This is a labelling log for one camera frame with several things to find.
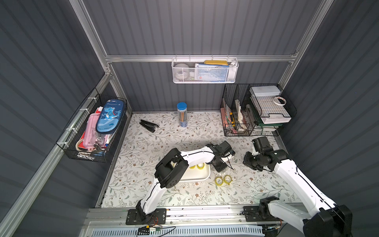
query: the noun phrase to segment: gray corrugated wall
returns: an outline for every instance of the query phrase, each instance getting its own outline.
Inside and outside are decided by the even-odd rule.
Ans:
[[[108,55],[294,53],[317,0],[85,0]],[[218,110],[223,84],[174,84],[169,63],[113,63],[133,111]],[[236,83],[278,83],[287,63],[240,63]]]
[[[319,0],[85,0],[108,55],[294,53]]]
[[[379,2],[335,1],[285,91],[282,133],[301,170],[353,212],[354,236],[379,231]]]
[[[2,220],[104,71],[68,1],[0,1],[0,68]],[[63,157],[14,236],[75,236],[108,165]]]
[[[112,63],[133,111],[219,110],[224,84],[175,84],[171,63]],[[278,83],[288,63],[240,63],[236,83]]]

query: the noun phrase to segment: white wire basket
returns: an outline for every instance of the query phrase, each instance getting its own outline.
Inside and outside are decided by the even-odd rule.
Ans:
[[[237,58],[217,58],[225,60],[228,66],[205,65],[204,61],[191,58],[173,58],[171,62],[174,83],[235,83],[238,70]]]

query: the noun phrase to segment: black wire basket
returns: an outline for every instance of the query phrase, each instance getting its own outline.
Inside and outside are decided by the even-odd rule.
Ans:
[[[285,98],[287,103],[284,106],[286,111],[289,113],[291,118],[296,115],[296,108],[288,98],[287,94],[283,91],[283,89],[278,84],[226,84],[224,86],[223,100],[221,101],[221,115],[222,109],[225,107],[223,105],[225,103],[230,107],[234,121],[237,121],[237,113],[234,100],[238,99],[241,103],[241,112],[246,120],[246,124],[248,126],[248,132],[236,132],[232,130],[231,125],[235,125],[237,128],[240,128],[238,122],[230,124],[225,122],[223,118],[222,124],[224,128],[225,136],[279,136],[279,131],[281,129],[281,124],[264,124],[261,115],[262,115],[262,107],[259,104],[259,101],[252,95],[250,92],[250,88],[252,86],[276,86],[281,91],[280,96]]]
[[[122,131],[126,124],[126,120],[127,120],[126,99],[114,97],[114,96],[108,96],[108,95],[99,94],[99,93],[97,93],[97,95],[94,98],[87,98],[87,97],[79,106],[79,108],[82,107],[82,105],[84,104],[86,100],[91,99],[92,101],[89,103],[87,108],[84,109],[82,115],[79,117],[79,119],[77,120],[73,128],[67,128],[70,122],[73,120],[76,113],[71,117],[70,121],[66,125],[66,128],[62,131],[60,137],[58,138],[56,144],[64,151],[64,153],[70,159],[87,160],[87,161],[103,162],[103,163],[110,162],[116,153],[118,141],[120,141],[121,139]],[[84,131],[86,130],[87,121],[90,114],[95,113],[98,107],[104,106],[104,104],[110,99],[122,100],[124,102],[124,113],[121,117],[121,122],[117,130],[114,132],[108,146],[105,149],[102,149],[100,151],[92,151],[92,152],[86,149],[80,148],[79,144],[83,140],[82,136],[83,136]],[[69,130],[69,134],[67,138],[65,139],[65,142],[62,142],[60,141],[61,136],[67,129]]]
[[[245,86],[242,84],[229,84],[224,87],[224,93],[222,96],[223,100],[221,101],[220,110],[225,136],[250,136],[253,131],[254,125],[250,120],[252,115],[249,115],[246,110],[247,102],[241,100],[244,98],[244,96],[242,96],[244,93]],[[244,118],[243,122],[238,121],[238,112],[235,103],[235,100],[237,99],[240,101],[241,113]],[[229,107],[232,112],[230,115],[230,120],[226,118],[227,107]]]

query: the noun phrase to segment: floral tablecloth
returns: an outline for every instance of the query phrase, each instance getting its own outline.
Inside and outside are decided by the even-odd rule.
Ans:
[[[141,119],[159,128],[150,133],[139,124]],[[232,177],[231,184],[215,185],[220,174],[211,166],[206,181],[177,184],[164,194],[160,206],[256,204],[273,195],[284,202],[300,202],[275,172],[257,172],[242,164],[244,154],[251,151],[251,140],[257,137],[225,137],[220,113],[188,113],[186,128],[178,125],[176,113],[133,114],[102,207],[135,207],[151,186],[156,164],[172,148],[191,151],[223,141],[236,152],[230,160],[234,170],[226,168],[222,173]],[[274,137],[268,140],[278,149]]]

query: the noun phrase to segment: vent grille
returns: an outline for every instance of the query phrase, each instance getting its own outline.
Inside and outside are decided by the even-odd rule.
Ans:
[[[137,227],[127,228],[98,228],[94,229],[93,237],[110,237],[110,236],[136,236]],[[156,237],[169,232],[171,229],[154,231],[149,236]],[[243,234],[246,236],[264,236],[261,226],[254,225],[220,225],[220,226],[177,226],[175,230],[165,236],[212,236],[212,235],[230,235]]]

